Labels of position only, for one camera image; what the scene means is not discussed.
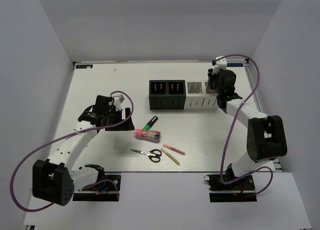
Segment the green cap black highlighter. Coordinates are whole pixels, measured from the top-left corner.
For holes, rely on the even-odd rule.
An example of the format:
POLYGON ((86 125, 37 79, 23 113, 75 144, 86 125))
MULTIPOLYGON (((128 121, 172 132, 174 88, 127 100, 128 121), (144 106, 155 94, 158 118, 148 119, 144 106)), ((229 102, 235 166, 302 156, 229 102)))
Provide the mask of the green cap black highlighter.
POLYGON ((154 116, 144 127, 143 130, 149 131, 159 118, 154 116))

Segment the pink cap crayon tube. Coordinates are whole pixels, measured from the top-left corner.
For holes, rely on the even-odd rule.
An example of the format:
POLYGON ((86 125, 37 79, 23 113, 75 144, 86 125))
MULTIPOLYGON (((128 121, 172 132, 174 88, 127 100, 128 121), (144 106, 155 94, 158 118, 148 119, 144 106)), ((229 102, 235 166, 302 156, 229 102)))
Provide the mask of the pink cap crayon tube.
POLYGON ((156 130, 136 129, 134 131, 134 137, 138 140, 157 143, 161 140, 161 132, 156 130))

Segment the black handled scissors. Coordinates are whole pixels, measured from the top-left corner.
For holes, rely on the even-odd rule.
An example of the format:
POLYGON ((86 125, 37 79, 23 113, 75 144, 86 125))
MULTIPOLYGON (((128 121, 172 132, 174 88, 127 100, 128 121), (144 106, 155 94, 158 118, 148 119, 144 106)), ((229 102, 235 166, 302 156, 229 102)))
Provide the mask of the black handled scissors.
POLYGON ((152 149, 150 151, 131 149, 131 151, 147 156, 149 160, 153 163, 159 163, 161 161, 162 152, 159 149, 152 149))

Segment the slim yellow highlighter pen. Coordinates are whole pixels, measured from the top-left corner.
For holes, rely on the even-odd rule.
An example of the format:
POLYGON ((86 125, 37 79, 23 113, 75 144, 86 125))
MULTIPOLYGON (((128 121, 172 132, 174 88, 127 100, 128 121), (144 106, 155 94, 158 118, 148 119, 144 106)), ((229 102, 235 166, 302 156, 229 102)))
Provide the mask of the slim yellow highlighter pen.
POLYGON ((167 152, 165 149, 161 148, 160 149, 166 156, 168 156, 176 165, 180 165, 180 162, 174 158, 169 152, 167 152))

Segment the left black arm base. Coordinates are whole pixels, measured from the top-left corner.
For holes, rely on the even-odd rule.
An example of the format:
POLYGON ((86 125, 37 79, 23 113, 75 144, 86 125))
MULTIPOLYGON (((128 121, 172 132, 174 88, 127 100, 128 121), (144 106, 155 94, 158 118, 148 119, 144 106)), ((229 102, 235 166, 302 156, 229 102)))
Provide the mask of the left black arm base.
POLYGON ((75 187, 74 202, 118 202, 121 180, 119 173, 107 173, 96 164, 86 164, 71 174, 75 187))

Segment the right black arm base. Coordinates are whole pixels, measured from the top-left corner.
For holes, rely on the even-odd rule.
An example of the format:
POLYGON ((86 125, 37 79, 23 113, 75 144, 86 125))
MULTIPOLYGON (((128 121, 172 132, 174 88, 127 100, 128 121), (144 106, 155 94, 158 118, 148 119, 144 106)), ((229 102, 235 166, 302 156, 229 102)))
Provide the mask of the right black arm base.
POLYGON ((234 182, 223 184, 219 174, 207 174, 204 182, 208 184, 211 203, 248 203, 256 202, 256 188, 251 175, 234 182))

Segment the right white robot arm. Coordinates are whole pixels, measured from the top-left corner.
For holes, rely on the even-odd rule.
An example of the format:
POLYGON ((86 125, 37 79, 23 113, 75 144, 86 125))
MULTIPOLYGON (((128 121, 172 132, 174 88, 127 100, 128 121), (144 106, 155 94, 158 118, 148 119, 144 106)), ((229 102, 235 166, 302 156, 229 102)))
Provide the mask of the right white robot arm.
POLYGON ((233 71, 211 68, 207 75, 209 89, 216 92, 218 107, 233 117, 222 152, 219 178, 223 185, 236 190, 243 185, 245 177, 265 169, 266 163, 288 153, 283 120, 247 104, 235 91, 237 77, 233 71), (246 152, 224 170, 228 144, 237 121, 247 129, 246 152))

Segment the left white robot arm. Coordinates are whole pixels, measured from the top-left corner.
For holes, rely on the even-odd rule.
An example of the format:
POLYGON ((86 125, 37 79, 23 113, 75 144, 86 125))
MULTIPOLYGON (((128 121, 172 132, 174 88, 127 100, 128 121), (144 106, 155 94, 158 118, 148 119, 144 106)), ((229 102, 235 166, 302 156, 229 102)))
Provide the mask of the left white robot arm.
POLYGON ((98 95, 95 104, 87 107, 77 119, 72 132, 63 138, 62 145, 45 160, 32 167, 32 195, 35 198, 65 206, 74 192, 105 186, 104 168, 87 163, 76 170, 73 166, 89 142, 99 131, 133 131, 134 108, 121 108, 129 96, 114 91, 109 96, 98 95))

